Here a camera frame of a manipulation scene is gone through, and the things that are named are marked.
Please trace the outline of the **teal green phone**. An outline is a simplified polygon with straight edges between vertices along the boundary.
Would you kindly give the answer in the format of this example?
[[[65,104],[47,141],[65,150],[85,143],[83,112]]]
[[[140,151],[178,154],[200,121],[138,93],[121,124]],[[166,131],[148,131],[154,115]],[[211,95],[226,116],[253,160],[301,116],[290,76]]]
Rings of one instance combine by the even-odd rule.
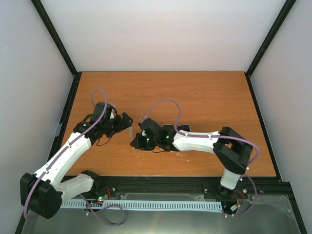
[[[174,125],[171,125],[171,124],[164,124],[163,125],[163,128],[166,130],[166,131],[169,131],[169,130],[174,130]]]

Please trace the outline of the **blue phone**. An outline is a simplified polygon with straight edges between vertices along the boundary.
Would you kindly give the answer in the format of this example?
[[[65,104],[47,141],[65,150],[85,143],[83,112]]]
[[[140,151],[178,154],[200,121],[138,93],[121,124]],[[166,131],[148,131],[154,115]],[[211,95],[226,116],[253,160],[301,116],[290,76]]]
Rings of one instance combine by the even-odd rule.
[[[186,131],[186,132],[191,131],[191,128],[188,124],[178,125],[176,128],[178,131]]]

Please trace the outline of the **clear magsafe phone case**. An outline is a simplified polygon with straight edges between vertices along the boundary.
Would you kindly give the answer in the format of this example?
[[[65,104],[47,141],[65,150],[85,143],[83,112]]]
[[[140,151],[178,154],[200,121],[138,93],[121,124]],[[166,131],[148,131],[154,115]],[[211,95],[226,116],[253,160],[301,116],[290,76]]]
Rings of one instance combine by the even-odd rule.
[[[132,142],[133,139],[135,138],[135,135],[134,135],[134,133],[133,133],[133,128],[132,128],[132,127],[129,127],[128,130],[129,130],[130,142]],[[132,153],[133,153],[133,155],[136,154],[136,150],[135,150],[134,147],[132,147]]]

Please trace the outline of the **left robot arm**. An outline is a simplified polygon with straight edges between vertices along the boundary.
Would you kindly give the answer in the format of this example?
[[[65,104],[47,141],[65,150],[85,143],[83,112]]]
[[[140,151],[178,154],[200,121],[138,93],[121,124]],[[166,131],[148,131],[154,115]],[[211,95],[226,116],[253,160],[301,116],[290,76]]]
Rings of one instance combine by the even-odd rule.
[[[115,106],[105,102],[95,105],[94,112],[79,122],[66,143],[55,155],[32,175],[25,173],[20,179],[20,200],[28,211],[49,219],[61,205],[82,193],[97,196],[101,192],[99,175],[85,170],[78,176],[63,181],[74,163],[103,136],[111,138],[133,124],[127,114],[118,114]]]

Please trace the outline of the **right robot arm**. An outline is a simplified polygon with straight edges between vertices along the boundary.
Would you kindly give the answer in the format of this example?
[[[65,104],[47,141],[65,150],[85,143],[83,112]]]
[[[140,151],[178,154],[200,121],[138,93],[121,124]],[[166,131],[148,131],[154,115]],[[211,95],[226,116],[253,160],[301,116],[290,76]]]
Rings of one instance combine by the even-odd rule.
[[[189,125],[159,125],[148,118],[139,124],[141,129],[130,143],[141,151],[153,151],[155,147],[163,151],[199,151],[217,156],[224,166],[220,186],[234,190],[238,181],[249,169],[249,165],[259,157],[260,149],[244,139],[230,127],[220,131],[191,132]]]

